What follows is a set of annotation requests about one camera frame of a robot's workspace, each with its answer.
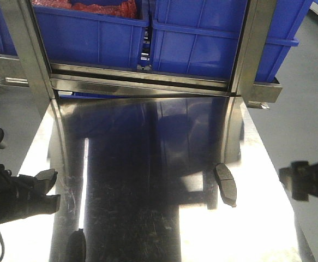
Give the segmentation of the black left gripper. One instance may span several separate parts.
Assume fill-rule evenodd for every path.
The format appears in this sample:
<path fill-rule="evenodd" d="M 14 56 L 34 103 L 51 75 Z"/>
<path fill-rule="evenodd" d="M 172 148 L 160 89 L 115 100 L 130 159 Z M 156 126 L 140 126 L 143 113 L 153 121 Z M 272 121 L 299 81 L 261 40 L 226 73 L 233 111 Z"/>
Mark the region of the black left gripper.
<path fill-rule="evenodd" d="M 61 196 L 39 195 L 36 181 L 32 176 L 11 176 L 11 171 L 0 164 L 0 224 L 59 210 Z"/>

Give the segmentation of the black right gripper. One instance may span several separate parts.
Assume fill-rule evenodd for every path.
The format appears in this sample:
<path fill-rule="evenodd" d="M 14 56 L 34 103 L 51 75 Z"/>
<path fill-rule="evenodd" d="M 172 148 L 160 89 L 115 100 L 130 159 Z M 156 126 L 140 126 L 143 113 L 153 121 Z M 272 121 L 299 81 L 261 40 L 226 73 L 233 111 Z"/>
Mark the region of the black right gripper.
<path fill-rule="evenodd" d="M 309 166 L 308 161 L 300 160 L 291 162 L 290 166 L 280 168 L 278 172 L 279 181 L 285 189 L 291 193 L 291 197 L 297 201 L 309 201 L 308 193 L 303 188 L 304 178 L 300 168 Z M 309 194 L 318 197 L 318 163 L 307 168 L 309 173 Z"/>

